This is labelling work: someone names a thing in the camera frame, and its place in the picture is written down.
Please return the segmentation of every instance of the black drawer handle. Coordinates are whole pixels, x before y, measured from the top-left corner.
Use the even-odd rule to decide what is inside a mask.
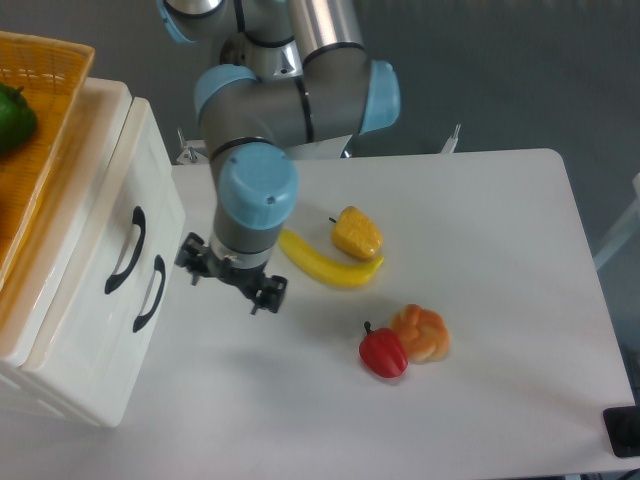
[[[127,277],[131,275],[131,272],[133,272],[133,268],[136,266],[136,263],[140,258],[140,254],[142,253],[144,237],[147,234],[147,222],[144,218],[144,212],[140,207],[133,209],[133,218],[131,219],[131,223],[140,227],[140,237],[138,238],[136,247],[133,249],[133,255],[131,256],[131,261],[129,262],[129,265],[127,265],[127,268],[125,268],[121,273],[113,274],[107,278],[107,282],[104,284],[104,293],[106,295],[117,290],[120,285],[124,283]]]
[[[153,269],[156,272],[160,272],[160,288],[158,288],[158,293],[156,294],[156,299],[153,301],[153,306],[148,313],[144,315],[138,315],[138,318],[133,322],[133,333],[138,332],[144,328],[144,326],[149,323],[153,314],[156,313],[158,309],[158,305],[160,305],[160,300],[162,299],[162,294],[164,293],[164,281],[166,279],[166,273],[164,269],[164,260],[160,255],[156,255],[156,259],[153,262]]]

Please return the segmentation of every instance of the plastic vegetable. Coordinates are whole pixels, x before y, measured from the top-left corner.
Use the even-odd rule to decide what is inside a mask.
[[[407,369],[407,354],[398,336],[389,328],[371,330],[365,322],[367,336],[360,342],[360,358],[373,373],[383,378],[399,377]]]
[[[410,304],[398,312],[389,325],[414,363],[442,359],[449,351],[451,338],[440,315]]]
[[[371,281],[382,265],[384,257],[371,262],[346,265],[325,257],[305,242],[298,234],[284,229],[278,237],[282,251],[305,273],[334,287],[359,287]]]
[[[25,142],[36,130],[36,114],[22,96],[22,89],[0,83],[0,153]]]
[[[331,232],[331,241],[343,252],[360,260],[372,258],[382,246],[378,227],[356,207],[347,207],[340,214]]]

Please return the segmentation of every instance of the toy banana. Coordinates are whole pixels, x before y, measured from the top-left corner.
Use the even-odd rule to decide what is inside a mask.
[[[346,265],[325,257],[298,234],[283,229],[278,238],[282,251],[306,274],[333,287],[353,288],[371,281],[382,265],[382,255],[370,262]]]

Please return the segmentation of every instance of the orange basket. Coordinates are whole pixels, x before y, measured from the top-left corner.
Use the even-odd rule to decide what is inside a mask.
[[[85,45],[0,31],[0,82],[24,87],[22,95],[38,118],[29,140],[0,153],[0,290],[40,206],[94,54]]]

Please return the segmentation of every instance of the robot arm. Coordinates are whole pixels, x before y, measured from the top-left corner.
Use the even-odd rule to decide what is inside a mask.
[[[393,124],[400,111],[395,73],[365,52],[350,1],[164,0],[160,6],[165,24],[185,38],[243,32],[250,60],[213,67],[196,84],[218,202],[208,246],[191,234],[177,264],[194,278],[238,287],[253,301],[253,313],[275,313],[286,279],[267,278],[264,268],[298,185],[282,148]],[[285,63],[274,58],[294,68],[265,68]]]

